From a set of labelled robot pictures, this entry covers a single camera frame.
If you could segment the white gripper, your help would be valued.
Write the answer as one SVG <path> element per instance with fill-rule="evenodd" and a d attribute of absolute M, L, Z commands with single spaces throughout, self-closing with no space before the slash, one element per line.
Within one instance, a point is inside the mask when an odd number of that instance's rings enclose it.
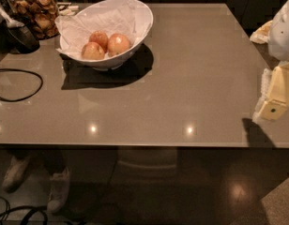
<path fill-rule="evenodd" d="M 255 30 L 250 41 L 267 44 L 269 54 L 280 61 L 289 61 L 289 0 L 272 21 Z M 275 121 L 289 108 L 289 62 L 280 62 L 273 70 L 265 68 L 261 80 L 261 96 L 252 116 L 253 122 Z"/>

